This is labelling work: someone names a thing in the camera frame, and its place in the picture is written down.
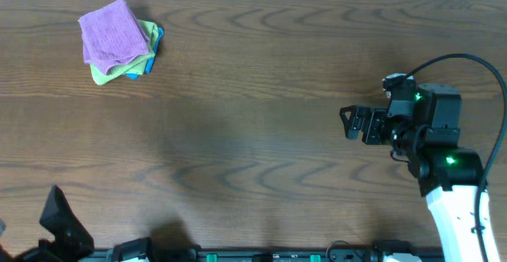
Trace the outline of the purple microfiber cloth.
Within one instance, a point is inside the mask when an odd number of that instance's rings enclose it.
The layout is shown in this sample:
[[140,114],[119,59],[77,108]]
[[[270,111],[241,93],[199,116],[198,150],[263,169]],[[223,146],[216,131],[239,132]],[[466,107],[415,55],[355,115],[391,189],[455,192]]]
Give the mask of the purple microfiber cloth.
[[103,75],[150,52],[149,38],[125,0],[116,0],[78,19],[86,49],[85,63]]

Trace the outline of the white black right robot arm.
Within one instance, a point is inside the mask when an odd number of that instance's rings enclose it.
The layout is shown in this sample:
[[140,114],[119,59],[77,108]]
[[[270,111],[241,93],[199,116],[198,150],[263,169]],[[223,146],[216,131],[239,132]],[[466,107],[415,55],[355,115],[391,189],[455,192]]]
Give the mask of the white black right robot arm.
[[489,196],[475,202],[484,175],[479,155],[458,146],[459,92],[448,85],[410,81],[388,90],[386,108],[351,105],[340,110],[347,139],[389,145],[417,179],[438,229],[447,261],[498,261]]

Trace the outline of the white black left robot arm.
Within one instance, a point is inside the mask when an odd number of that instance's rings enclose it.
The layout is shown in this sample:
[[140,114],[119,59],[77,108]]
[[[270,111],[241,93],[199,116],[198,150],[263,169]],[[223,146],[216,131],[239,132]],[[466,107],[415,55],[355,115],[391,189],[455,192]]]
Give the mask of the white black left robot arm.
[[1,262],[155,262],[149,238],[95,249],[92,236],[76,218],[58,186],[51,187],[39,223],[54,239],[40,239],[38,245],[16,256],[1,250]]

